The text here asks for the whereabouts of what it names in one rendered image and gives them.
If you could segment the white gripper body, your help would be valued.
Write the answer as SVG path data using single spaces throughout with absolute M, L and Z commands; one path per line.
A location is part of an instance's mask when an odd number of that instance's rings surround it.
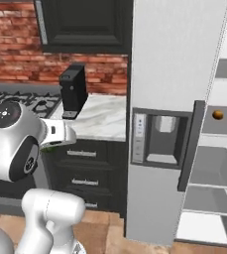
M 41 148 L 63 146 L 76 142 L 75 131 L 62 120 L 43 120 L 45 130 Z

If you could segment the dark upper cupboard door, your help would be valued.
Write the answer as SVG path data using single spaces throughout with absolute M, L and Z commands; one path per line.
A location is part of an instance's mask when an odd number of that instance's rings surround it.
M 44 53 L 131 52 L 134 0 L 34 0 Z

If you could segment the grey fridge door with dispenser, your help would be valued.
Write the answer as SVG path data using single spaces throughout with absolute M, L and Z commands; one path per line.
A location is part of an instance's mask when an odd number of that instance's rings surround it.
M 170 246 L 185 191 L 178 179 L 193 106 L 205 105 L 227 0 L 135 0 L 126 236 Z

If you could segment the grey fridge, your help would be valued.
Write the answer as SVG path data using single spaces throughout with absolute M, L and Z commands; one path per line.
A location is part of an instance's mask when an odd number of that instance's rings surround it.
M 135 0 L 126 236 L 227 247 L 227 0 Z

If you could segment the small orange-brown round fruit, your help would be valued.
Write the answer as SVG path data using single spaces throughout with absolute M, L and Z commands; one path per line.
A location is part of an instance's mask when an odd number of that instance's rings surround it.
M 222 120 L 224 113 L 221 110 L 214 110 L 212 116 L 215 120 Z

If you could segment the dark drawer front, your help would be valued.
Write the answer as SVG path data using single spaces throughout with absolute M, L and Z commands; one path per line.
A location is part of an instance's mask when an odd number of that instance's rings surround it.
M 96 157 L 69 156 L 66 151 L 96 152 Z M 75 144 L 56 147 L 52 158 L 57 165 L 116 166 L 125 161 L 126 144 L 115 141 L 78 140 Z
M 101 210 L 101 211 L 110 211 L 110 212 L 120 212 L 121 211 L 121 200 L 111 194 L 100 194 L 100 193 L 92 193 L 85 191 L 75 191 L 74 194 L 82 197 L 85 203 L 98 203 L 97 208 L 90 208 L 93 210 Z
M 51 165 L 48 168 L 53 187 L 56 190 L 95 190 L 100 192 L 113 192 L 122 189 L 121 169 L 100 165 Z M 74 185 L 71 180 L 99 180 L 98 186 Z

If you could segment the black coffee machine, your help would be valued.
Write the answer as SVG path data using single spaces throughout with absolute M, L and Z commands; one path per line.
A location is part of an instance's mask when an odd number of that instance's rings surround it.
M 59 87 L 63 106 L 62 118 L 74 120 L 88 97 L 84 64 L 72 63 L 59 76 Z

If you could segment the black gas hob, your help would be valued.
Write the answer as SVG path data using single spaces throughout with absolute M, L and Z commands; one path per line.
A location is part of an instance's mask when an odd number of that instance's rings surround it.
M 3 101 L 16 101 L 24 104 L 41 118 L 50 118 L 57 109 L 61 98 L 59 94 L 42 94 L 35 92 L 1 92 L 0 103 Z

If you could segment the black oven front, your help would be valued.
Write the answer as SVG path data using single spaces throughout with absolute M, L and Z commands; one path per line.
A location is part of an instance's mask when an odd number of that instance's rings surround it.
M 15 183 L 0 180 L 0 197 L 20 199 L 29 189 L 47 189 L 48 187 L 49 183 L 46 179 L 35 178 L 34 176 L 28 176 Z

